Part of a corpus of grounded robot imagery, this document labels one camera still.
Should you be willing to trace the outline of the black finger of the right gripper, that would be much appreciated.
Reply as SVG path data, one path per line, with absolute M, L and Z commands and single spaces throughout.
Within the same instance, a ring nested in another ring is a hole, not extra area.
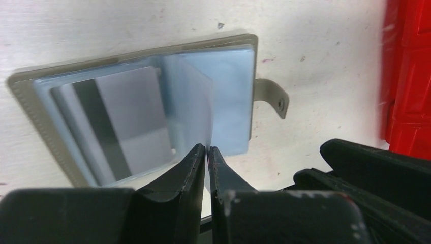
M 299 189 L 347 194 L 374 243 L 430 243 L 429 160 L 341 139 L 322 144 L 320 154 L 332 171 L 298 171 Z

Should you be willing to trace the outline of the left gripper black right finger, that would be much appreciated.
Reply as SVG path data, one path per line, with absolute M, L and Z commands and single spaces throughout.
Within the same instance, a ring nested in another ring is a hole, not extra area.
M 214 243 L 370 243 L 363 216 L 341 192 L 258 191 L 208 152 Z

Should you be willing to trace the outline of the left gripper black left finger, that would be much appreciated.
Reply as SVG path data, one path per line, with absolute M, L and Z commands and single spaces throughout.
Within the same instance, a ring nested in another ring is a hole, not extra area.
M 18 189 L 1 200 L 1 243 L 196 243 L 206 149 L 131 188 Z

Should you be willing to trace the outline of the grey card holder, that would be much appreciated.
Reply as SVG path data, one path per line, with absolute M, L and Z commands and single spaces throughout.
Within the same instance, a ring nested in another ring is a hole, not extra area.
M 31 67 L 7 85 L 75 187 L 113 187 L 178 163 L 197 143 L 248 151 L 253 104 L 281 119 L 288 94 L 257 78 L 244 33 Z

